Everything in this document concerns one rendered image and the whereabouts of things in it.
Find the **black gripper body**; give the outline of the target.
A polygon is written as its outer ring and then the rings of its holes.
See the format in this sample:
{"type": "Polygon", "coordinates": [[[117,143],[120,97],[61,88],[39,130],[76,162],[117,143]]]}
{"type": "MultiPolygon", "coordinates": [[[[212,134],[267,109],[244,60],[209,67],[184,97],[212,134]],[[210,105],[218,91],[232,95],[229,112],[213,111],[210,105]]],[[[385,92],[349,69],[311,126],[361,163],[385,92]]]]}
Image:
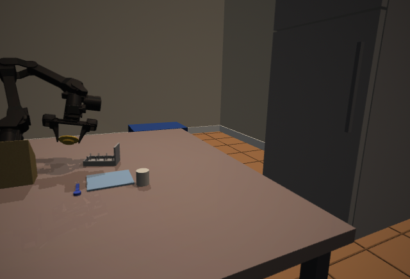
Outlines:
{"type": "MultiPolygon", "coordinates": [[[[78,106],[76,104],[67,104],[66,106],[78,106]]],[[[66,111],[66,106],[65,106],[65,111],[66,111]]],[[[44,114],[42,117],[42,125],[45,127],[49,127],[49,121],[57,121],[59,124],[67,124],[67,125],[80,125],[83,126],[83,124],[90,125],[90,131],[95,131],[97,127],[97,120],[96,119],[89,119],[87,118],[86,122],[84,121],[79,121],[80,117],[79,115],[69,115],[65,117],[65,112],[64,112],[64,117],[63,119],[56,118],[56,115],[50,115],[50,114],[44,114]]]]}

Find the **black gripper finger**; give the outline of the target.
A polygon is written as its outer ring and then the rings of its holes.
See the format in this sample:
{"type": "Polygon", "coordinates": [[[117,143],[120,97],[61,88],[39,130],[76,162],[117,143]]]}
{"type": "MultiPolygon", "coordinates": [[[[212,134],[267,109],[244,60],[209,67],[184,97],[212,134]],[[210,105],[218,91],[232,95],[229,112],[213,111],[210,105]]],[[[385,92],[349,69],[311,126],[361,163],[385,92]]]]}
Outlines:
{"type": "Polygon", "coordinates": [[[90,132],[90,125],[83,124],[78,143],[80,143],[81,139],[86,134],[86,132],[90,132]]]}
{"type": "Polygon", "coordinates": [[[59,140],[59,122],[49,121],[49,128],[52,129],[56,135],[56,140],[59,140]]]}

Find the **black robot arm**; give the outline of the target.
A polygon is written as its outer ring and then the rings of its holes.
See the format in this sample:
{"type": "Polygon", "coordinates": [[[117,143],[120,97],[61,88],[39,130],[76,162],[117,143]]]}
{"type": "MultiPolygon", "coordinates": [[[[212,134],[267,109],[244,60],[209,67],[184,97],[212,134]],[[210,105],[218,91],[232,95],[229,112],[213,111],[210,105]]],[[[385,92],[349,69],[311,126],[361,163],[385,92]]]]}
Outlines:
{"type": "Polygon", "coordinates": [[[35,61],[25,61],[19,58],[0,59],[0,78],[4,84],[4,90],[8,101],[7,116],[0,119],[0,141],[23,140],[22,134],[29,130],[31,125],[28,108],[22,108],[16,87],[16,80],[26,76],[37,76],[48,83],[63,90],[62,98],[67,99],[67,104],[78,106],[66,106],[65,117],[79,115],[86,110],[100,111],[101,97],[87,95],[88,91],[81,81],[73,78],[65,78],[53,72],[35,61]],[[15,66],[20,65],[27,69],[16,71],[15,66]],[[81,104],[83,103],[83,104],[81,104]]]}

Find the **light blue flat rectangular slab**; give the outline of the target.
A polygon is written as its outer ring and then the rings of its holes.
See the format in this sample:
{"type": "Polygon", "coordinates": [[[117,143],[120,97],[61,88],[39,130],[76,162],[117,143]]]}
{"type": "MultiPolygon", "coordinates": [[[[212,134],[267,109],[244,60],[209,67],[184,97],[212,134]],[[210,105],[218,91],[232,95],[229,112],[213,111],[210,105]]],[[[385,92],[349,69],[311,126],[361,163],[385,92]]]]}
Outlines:
{"type": "Polygon", "coordinates": [[[135,184],[129,170],[98,173],[86,176],[87,192],[135,184]]]}

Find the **dark grey cylinder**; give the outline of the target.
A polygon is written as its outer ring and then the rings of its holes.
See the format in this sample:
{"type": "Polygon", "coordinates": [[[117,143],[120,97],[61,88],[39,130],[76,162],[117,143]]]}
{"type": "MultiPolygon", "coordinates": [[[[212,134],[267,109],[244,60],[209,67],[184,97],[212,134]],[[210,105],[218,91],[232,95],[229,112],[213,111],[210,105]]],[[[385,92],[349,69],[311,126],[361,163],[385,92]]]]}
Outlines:
{"type": "Polygon", "coordinates": [[[136,170],[136,185],[147,186],[149,185],[149,169],[140,168],[136,170]]]}

